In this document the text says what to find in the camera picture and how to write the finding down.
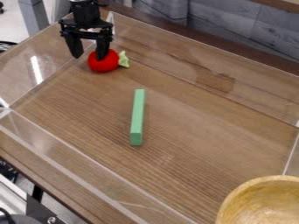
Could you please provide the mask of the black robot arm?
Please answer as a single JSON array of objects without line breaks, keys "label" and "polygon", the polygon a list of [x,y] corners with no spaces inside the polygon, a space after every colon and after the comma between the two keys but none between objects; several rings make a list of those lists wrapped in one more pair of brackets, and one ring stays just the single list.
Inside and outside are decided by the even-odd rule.
[{"label": "black robot arm", "polygon": [[99,0],[70,0],[74,18],[59,21],[61,35],[65,37],[71,55],[78,59],[85,53],[83,39],[97,41],[97,60],[109,55],[110,43],[114,40],[114,24],[101,18]]}]

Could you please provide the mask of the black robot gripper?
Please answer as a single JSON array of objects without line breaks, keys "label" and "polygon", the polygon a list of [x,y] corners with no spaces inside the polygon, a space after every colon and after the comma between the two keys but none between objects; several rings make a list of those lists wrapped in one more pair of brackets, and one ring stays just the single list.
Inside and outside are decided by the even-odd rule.
[{"label": "black robot gripper", "polygon": [[114,25],[102,19],[91,24],[78,24],[74,18],[62,19],[59,24],[71,55],[78,59],[85,53],[81,39],[93,39],[98,44],[98,60],[103,60],[109,54],[110,42],[114,41]]}]

